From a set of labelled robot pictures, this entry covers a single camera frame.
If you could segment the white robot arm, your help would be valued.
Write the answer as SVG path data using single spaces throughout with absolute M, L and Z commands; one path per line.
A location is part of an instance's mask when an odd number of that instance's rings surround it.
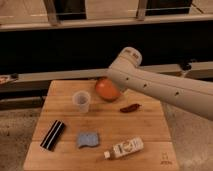
M 132 89 L 213 121 L 213 83 L 169 76 L 139 68 L 141 53 L 125 47 L 107 70 L 107 77 Z

